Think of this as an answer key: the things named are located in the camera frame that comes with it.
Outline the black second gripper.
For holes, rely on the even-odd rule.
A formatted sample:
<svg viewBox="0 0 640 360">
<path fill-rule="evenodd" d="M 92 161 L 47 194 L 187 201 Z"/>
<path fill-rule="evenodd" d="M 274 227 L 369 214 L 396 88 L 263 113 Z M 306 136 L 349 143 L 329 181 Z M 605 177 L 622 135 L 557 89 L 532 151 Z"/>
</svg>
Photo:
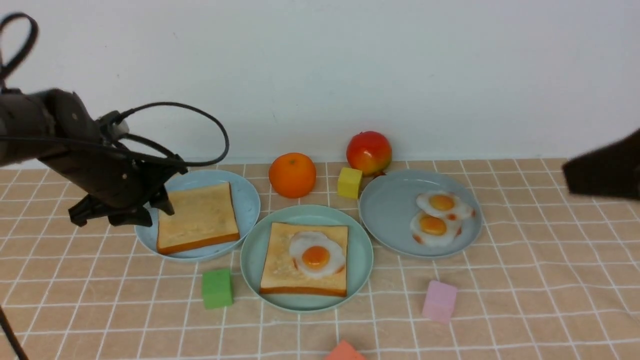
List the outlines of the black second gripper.
<svg viewBox="0 0 640 360">
<path fill-rule="evenodd" d="M 640 200 L 640 130 L 567 160 L 562 173 L 570 194 Z"/>
</svg>

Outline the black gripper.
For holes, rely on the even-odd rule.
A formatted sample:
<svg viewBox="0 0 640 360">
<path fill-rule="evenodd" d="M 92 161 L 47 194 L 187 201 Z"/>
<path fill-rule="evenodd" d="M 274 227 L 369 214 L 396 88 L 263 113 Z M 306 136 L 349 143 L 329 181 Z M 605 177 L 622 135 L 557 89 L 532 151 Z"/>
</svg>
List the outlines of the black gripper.
<svg viewBox="0 0 640 360">
<path fill-rule="evenodd" d="M 110 112 L 96 121 L 77 94 L 62 89 L 46 91 L 43 100 L 54 118 L 57 139 L 92 145 L 55 145 L 38 158 L 86 192 L 68 209 L 71 223 L 84 227 L 89 220 L 107 218 L 113 227 L 151 227 L 153 219 L 144 207 L 147 203 L 166 215 L 175 214 L 165 183 L 175 174 L 186 173 L 180 156 L 169 156 L 177 164 L 135 159 L 122 153 L 125 148 L 119 139 L 128 133 L 118 129 L 124 121 L 120 112 Z"/>
</svg>

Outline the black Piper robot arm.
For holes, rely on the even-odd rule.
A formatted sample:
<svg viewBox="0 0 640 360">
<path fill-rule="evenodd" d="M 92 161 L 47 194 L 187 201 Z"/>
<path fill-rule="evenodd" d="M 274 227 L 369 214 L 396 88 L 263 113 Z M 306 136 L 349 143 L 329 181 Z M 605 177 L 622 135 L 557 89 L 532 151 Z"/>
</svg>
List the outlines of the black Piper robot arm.
<svg viewBox="0 0 640 360">
<path fill-rule="evenodd" d="M 74 92 L 61 89 L 26 95 L 16 90 L 1 94 L 1 165 L 38 160 L 86 192 L 68 211 L 71 223 L 107 218 L 114 227 L 150 227 L 149 210 L 173 215 L 165 183 L 190 167 L 212 166 L 230 150 L 226 128 L 215 117 L 191 105 L 167 102 L 167 107 L 193 111 L 213 121 L 224 139 L 222 154 L 209 161 L 185 161 L 145 137 L 125 130 L 133 114 L 162 106 L 161 102 L 128 111 L 112 111 L 93 119 Z"/>
</svg>

